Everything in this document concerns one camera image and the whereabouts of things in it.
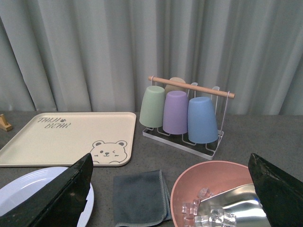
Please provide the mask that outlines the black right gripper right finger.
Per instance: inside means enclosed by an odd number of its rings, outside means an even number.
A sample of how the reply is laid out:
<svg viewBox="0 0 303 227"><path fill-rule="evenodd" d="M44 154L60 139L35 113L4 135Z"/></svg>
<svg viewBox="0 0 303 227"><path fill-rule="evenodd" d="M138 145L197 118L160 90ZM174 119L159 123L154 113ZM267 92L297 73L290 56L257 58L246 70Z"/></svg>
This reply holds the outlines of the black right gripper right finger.
<svg viewBox="0 0 303 227"><path fill-rule="evenodd" d="M250 155L248 169L272 227L303 225L303 183L261 156Z"/></svg>

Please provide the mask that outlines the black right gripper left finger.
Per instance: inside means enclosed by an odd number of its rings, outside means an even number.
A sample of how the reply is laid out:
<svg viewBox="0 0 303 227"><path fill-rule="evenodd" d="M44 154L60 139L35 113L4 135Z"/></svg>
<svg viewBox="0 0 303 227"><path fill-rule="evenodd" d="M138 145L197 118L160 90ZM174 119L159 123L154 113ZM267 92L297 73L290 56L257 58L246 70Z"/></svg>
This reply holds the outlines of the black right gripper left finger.
<svg viewBox="0 0 303 227"><path fill-rule="evenodd" d="M27 200L2 215L2 227L75 227L85 210L93 172L84 155Z"/></svg>

